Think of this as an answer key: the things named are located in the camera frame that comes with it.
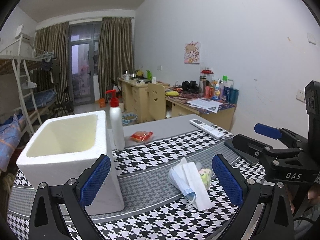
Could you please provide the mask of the floral tissue pack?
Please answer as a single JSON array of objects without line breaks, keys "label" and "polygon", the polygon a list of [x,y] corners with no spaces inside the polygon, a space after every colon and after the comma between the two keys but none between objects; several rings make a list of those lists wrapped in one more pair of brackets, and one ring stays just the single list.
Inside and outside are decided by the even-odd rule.
[{"label": "floral tissue pack", "polygon": [[200,162],[197,162],[195,165],[204,184],[204,187],[206,188],[206,190],[209,190],[213,175],[212,169],[204,167]]}]

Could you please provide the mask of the white tissue paper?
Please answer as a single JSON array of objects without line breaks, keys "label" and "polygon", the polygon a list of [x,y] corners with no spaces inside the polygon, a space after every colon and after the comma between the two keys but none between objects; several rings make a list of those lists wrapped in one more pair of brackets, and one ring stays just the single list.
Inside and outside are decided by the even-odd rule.
[{"label": "white tissue paper", "polygon": [[213,204],[195,164],[194,161],[187,162],[185,158],[182,158],[177,165],[170,168],[168,180],[170,183],[177,178],[186,180],[191,189],[196,193],[195,203],[191,207],[195,208],[197,211],[205,211],[211,209]]}]

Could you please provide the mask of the blue face mask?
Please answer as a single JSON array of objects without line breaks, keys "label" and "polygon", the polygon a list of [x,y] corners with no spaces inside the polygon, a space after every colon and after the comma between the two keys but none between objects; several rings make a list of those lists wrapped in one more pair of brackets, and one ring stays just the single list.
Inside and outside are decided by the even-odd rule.
[{"label": "blue face mask", "polygon": [[176,180],[173,180],[171,183],[180,191],[180,193],[187,200],[188,203],[186,204],[186,207],[191,207],[195,203],[196,193],[191,189],[186,180],[182,178],[177,178]]}]

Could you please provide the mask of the papers on desk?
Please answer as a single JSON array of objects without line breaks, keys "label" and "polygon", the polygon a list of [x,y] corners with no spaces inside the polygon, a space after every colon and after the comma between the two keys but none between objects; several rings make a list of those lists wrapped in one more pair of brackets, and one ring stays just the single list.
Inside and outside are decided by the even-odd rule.
[{"label": "papers on desk", "polygon": [[222,103],[220,102],[206,99],[206,98],[187,101],[187,104],[189,104],[191,107],[204,109],[212,113],[217,113],[220,105],[222,105]]}]

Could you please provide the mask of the white styrofoam box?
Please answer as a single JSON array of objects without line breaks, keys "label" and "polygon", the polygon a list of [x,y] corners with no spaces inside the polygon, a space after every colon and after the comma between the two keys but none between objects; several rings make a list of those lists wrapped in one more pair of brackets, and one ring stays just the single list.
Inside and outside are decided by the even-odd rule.
[{"label": "white styrofoam box", "polygon": [[78,178],[102,154],[113,159],[106,112],[95,111],[46,120],[16,164],[36,189],[41,182],[54,186]]}]

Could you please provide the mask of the blue plaid quilt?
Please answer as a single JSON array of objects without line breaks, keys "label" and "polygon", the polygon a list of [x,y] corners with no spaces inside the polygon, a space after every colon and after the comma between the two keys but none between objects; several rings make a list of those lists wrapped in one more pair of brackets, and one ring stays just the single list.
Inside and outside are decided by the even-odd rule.
[{"label": "blue plaid quilt", "polygon": [[25,127],[25,118],[21,114],[14,114],[1,124],[1,172],[7,171]]}]

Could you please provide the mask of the black folding chair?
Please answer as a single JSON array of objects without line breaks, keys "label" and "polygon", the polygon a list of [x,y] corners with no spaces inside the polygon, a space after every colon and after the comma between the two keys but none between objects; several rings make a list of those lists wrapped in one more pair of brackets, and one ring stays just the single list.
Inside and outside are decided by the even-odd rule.
[{"label": "black folding chair", "polygon": [[58,101],[57,116],[74,114],[74,106],[69,97],[69,87],[67,86],[62,92],[62,99]]}]

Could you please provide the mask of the white lotion pump bottle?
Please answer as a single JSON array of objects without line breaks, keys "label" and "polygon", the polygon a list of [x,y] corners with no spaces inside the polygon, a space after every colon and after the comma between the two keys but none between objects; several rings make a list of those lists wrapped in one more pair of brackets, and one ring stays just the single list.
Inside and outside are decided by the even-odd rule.
[{"label": "white lotion pump bottle", "polygon": [[122,151],[125,148],[125,137],[122,124],[122,112],[119,107],[119,100],[117,98],[115,89],[107,90],[105,93],[111,94],[109,114],[114,144],[118,151]]}]

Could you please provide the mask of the blue waste bin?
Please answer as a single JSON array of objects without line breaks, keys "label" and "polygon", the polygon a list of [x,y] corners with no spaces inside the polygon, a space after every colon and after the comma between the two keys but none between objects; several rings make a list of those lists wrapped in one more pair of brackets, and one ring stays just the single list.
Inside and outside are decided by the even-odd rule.
[{"label": "blue waste bin", "polygon": [[138,115],[135,113],[125,113],[122,115],[123,126],[134,125],[137,122]]}]

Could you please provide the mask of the white metal bunk bed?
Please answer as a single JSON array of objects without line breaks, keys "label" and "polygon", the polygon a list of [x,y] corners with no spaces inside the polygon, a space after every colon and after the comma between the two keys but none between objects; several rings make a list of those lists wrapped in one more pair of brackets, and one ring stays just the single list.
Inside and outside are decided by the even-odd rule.
[{"label": "white metal bunk bed", "polygon": [[4,49],[18,44],[17,55],[1,54],[1,121],[14,114],[25,118],[26,127],[22,135],[33,136],[40,125],[41,116],[57,103],[57,93],[54,89],[36,92],[37,84],[32,81],[33,71],[41,66],[40,57],[26,57],[21,53],[22,43],[28,41],[20,38]]}]

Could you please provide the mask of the wooden desk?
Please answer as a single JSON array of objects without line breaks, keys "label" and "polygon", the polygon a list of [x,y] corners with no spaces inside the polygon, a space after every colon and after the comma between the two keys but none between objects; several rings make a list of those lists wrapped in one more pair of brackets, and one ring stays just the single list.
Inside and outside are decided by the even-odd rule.
[{"label": "wooden desk", "polygon": [[154,120],[165,119],[166,111],[169,110],[172,118],[189,114],[196,114],[211,123],[230,131],[236,107],[231,104],[222,104],[217,113],[205,109],[191,107],[188,99],[179,96],[165,96],[161,94],[160,103],[149,104],[149,90],[147,84],[138,84],[134,80],[126,81],[118,79],[122,89],[124,107],[127,113],[137,115],[136,123],[144,123]]}]

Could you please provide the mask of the brown curtain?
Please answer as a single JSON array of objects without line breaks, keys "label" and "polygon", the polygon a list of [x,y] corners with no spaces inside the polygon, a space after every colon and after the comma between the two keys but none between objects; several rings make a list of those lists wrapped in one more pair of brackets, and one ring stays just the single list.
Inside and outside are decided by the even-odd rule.
[{"label": "brown curtain", "polygon": [[69,23],[59,23],[36,31],[35,55],[41,66],[34,74],[37,91],[54,89],[62,101],[63,91],[68,87],[68,35]]},{"label": "brown curtain", "polygon": [[112,81],[134,70],[132,18],[104,17],[98,47],[100,97],[113,87]]}]

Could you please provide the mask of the white air conditioner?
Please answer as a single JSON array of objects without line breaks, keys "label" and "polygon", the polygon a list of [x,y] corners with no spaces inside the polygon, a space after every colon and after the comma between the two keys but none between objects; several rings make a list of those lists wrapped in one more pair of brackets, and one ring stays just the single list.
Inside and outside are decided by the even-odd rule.
[{"label": "white air conditioner", "polygon": [[26,40],[33,42],[33,37],[31,35],[29,35],[28,32],[25,31],[25,27],[24,25],[19,25],[16,29],[16,33],[15,33],[15,39],[20,39],[20,38],[25,38]]}]

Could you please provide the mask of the wall power socket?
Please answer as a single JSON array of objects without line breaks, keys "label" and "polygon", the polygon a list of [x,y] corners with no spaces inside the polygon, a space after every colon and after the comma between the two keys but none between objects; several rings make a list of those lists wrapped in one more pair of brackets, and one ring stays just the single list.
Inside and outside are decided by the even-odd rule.
[{"label": "wall power socket", "polygon": [[305,93],[303,90],[297,90],[296,99],[300,102],[305,102]]}]

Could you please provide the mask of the anime girl wall poster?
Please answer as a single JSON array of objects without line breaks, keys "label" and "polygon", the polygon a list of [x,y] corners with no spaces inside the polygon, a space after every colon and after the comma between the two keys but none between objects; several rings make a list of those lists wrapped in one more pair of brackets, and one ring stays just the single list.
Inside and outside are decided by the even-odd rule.
[{"label": "anime girl wall poster", "polygon": [[199,64],[200,63],[200,42],[191,41],[184,46],[184,63]]}]

